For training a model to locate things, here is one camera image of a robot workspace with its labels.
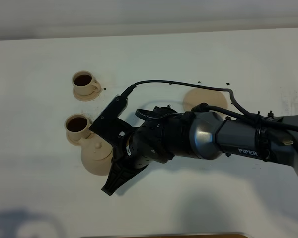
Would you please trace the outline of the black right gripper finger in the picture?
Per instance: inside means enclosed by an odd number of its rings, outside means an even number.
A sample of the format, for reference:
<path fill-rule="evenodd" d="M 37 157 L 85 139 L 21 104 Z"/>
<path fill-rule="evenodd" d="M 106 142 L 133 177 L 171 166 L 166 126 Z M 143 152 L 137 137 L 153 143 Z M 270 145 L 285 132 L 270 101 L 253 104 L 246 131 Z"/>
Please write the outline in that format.
<path fill-rule="evenodd" d="M 111 196 L 118 188 L 131 180 L 147 167 L 146 163 L 135 159 L 121 159 L 113 162 L 102 191 Z"/>

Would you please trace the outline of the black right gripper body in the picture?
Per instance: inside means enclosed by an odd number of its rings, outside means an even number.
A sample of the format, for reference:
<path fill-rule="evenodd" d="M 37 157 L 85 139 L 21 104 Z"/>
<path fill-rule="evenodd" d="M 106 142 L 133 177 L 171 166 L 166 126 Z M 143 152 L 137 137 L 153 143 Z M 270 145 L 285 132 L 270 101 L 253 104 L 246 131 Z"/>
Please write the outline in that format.
<path fill-rule="evenodd" d="M 196 158 L 189 141 L 194 112 L 155 107 L 152 111 L 137 109 L 135 115 L 144 123 L 123 139 L 122 152 L 114 152 L 115 163 L 141 169 L 153 161 L 165 164 L 175 156 Z"/>

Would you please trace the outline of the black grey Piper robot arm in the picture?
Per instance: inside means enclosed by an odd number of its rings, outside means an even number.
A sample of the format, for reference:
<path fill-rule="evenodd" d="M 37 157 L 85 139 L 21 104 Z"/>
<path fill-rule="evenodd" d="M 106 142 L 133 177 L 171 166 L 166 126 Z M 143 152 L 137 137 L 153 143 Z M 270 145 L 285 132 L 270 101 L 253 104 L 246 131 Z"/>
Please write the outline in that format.
<path fill-rule="evenodd" d="M 240 155 L 290 166 L 298 176 L 298 116 L 250 117 L 205 103 L 179 113 L 168 107 L 138 109 L 143 120 L 132 127 L 105 110 L 90 127 L 113 147 L 112 165 L 103 191 L 112 195 L 149 163 L 175 156 L 214 160 Z"/>

